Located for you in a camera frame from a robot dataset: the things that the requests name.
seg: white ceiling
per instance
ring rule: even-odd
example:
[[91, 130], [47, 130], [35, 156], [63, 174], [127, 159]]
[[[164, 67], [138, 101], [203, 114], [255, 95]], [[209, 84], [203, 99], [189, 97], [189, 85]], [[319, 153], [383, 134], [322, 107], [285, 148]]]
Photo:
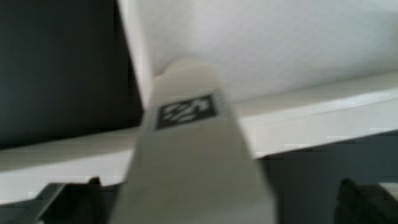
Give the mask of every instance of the white ceiling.
[[398, 70], [398, 0], [141, 0], [157, 74], [218, 68], [235, 101]]

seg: black surface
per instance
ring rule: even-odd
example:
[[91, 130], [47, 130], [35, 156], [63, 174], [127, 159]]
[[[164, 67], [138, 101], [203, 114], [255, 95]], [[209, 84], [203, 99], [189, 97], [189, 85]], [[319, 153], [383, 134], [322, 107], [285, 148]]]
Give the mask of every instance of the black surface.
[[115, 0], [0, 1], [0, 149], [139, 125]]
[[360, 185], [346, 179], [340, 186], [337, 224], [398, 223], [398, 202], [379, 184]]
[[[120, 185], [104, 187], [100, 189], [102, 195], [97, 195], [99, 190], [93, 191], [91, 189], [88, 191], [88, 187], [84, 185], [83, 186], [75, 185], [70, 188], [72, 189], [70, 190], [67, 189], [67, 192], [58, 198], [58, 201], [52, 204], [47, 214], [43, 215], [47, 223], [54, 223], [54, 224], [58, 223], [63, 223], [63, 224], [107, 223], [109, 215], [113, 213], [115, 203], [116, 203]], [[88, 195], [88, 197], [93, 198], [90, 199], [91, 201], [90, 203], [88, 203], [86, 197], [83, 197], [84, 195]], [[33, 206], [36, 206], [35, 200], [3, 205], [0, 206], [0, 224], [13, 224], [13, 221], [24, 218], [24, 212], [31, 209]]]
[[398, 132], [266, 157], [285, 224], [331, 224], [340, 182], [398, 182]]

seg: dark wall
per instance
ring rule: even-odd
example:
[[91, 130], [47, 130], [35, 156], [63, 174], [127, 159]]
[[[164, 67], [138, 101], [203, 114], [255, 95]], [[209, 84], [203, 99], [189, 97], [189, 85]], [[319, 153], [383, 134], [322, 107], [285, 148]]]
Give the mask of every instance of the dark wall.
[[335, 223], [340, 182], [398, 182], [398, 132], [282, 153], [262, 160], [283, 224]]
[[139, 125], [113, 0], [0, 1], [0, 148]]

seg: black logo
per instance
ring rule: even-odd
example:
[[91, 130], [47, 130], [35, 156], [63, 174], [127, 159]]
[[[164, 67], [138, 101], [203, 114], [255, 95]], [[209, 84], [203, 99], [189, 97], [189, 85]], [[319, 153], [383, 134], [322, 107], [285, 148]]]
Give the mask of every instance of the black logo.
[[212, 95], [161, 107], [157, 129], [175, 127], [218, 116]]

